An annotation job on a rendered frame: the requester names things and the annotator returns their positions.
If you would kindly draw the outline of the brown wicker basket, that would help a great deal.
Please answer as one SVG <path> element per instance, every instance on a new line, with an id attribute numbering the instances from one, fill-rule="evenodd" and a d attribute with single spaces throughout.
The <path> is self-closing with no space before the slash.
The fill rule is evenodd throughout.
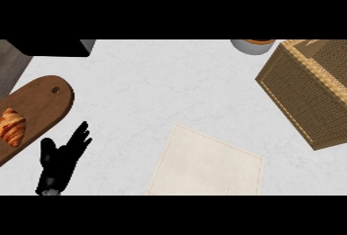
<path id="1" fill-rule="evenodd" d="M 310 147 L 347 143 L 347 39 L 285 40 L 256 81 Z"/>

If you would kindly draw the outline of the brown wooden cutting board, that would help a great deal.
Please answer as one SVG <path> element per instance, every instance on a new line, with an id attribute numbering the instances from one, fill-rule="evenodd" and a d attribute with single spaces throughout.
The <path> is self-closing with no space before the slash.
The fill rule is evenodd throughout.
<path id="1" fill-rule="evenodd" d="M 74 104 L 74 89 L 55 75 L 46 75 L 0 99 L 0 116 L 12 108 L 25 118 L 25 136 L 14 148 L 0 139 L 0 166 L 65 118 Z"/>

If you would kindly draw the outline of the golden croissant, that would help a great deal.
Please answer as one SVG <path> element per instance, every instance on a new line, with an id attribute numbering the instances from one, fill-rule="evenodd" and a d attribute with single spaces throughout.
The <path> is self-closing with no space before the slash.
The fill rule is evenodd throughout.
<path id="1" fill-rule="evenodd" d="M 0 117 L 0 139 L 17 148 L 25 136 L 25 118 L 8 108 Z"/>

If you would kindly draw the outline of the black appliance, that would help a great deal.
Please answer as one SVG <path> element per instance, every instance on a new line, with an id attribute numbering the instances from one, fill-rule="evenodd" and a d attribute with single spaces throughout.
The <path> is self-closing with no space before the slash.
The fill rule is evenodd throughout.
<path id="1" fill-rule="evenodd" d="M 28 56 L 89 57 L 95 39 L 11 39 L 12 46 Z"/>

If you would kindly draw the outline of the cream fabric placemat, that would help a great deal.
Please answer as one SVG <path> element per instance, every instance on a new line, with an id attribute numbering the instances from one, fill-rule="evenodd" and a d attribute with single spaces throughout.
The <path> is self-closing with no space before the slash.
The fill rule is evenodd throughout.
<path id="1" fill-rule="evenodd" d="M 259 195 L 263 158 L 175 124 L 148 194 Z"/>

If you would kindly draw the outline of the grey cup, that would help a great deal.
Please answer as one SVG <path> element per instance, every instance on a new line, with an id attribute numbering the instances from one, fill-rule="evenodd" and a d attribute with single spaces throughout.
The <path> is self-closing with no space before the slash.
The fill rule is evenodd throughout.
<path id="1" fill-rule="evenodd" d="M 265 54 L 275 43 L 274 39 L 232 39 L 232 45 L 235 48 L 250 55 Z"/>

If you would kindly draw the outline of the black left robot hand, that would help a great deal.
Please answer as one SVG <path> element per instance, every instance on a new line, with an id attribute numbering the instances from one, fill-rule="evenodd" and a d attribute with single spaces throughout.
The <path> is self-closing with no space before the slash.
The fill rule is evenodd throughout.
<path id="1" fill-rule="evenodd" d="M 65 145 L 56 146 L 51 138 L 42 140 L 42 177 L 36 193 L 42 196 L 42 192 L 56 189 L 61 193 L 65 190 L 73 178 L 74 168 L 83 156 L 83 153 L 92 143 L 89 137 L 89 123 L 83 122 L 74 131 Z"/>

